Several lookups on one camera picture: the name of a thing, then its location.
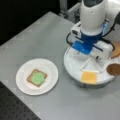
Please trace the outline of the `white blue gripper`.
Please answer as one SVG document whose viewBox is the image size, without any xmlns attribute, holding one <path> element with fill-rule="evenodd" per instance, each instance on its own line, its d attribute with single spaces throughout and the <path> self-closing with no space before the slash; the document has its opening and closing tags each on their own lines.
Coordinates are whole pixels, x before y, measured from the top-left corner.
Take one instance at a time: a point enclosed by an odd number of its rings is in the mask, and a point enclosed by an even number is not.
<svg viewBox="0 0 120 120">
<path fill-rule="evenodd" d="M 80 28 L 80 22 L 71 28 L 71 32 L 67 35 L 66 43 L 71 48 L 85 55 L 93 54 L 96 58 L 109 59 L 114 51 L 113 44 L 103 39 L 102 34 L 96 36 L 84 35 Z"/>
</svg>

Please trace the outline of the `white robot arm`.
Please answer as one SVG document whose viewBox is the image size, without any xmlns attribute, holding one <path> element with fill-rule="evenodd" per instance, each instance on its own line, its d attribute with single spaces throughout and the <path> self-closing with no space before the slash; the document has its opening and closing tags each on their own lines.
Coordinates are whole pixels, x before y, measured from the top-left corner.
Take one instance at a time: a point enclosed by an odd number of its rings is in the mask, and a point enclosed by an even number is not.
<svg viewBox="0 0 120 120">
<path fill-rule="evenodd" d="M 69 35 L 76 37 L 67 44 L 82 54 L 108 60 L 114 50 L 113 44 L 104 37 L 120 24 L 120 0 L 82 0 L 80 21 Z"/>
</svg>

